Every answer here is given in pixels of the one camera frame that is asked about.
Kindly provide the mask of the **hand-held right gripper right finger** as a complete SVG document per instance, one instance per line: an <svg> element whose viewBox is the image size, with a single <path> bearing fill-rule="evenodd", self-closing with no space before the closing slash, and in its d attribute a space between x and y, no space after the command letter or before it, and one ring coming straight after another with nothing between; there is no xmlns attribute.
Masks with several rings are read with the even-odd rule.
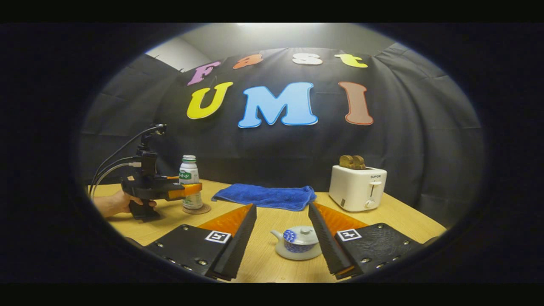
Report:
<svg viewBox="0 0 544 306"><path fill-rule="evenodd" d="M309 204L309 219L328 269L338 280L397 266L425 247L388 224L368 225L318 203Z"/></svg>

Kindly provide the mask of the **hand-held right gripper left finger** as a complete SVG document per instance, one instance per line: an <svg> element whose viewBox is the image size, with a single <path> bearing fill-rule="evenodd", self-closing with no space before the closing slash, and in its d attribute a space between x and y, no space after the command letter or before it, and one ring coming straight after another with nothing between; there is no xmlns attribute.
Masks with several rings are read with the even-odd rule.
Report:
<svg viewBox="0 0 544 306"><path fill-rule="evenodd" d="M144 248L185 271L230 281L237 277L257 218L247 204L199 226L182 224Z"/></svg>

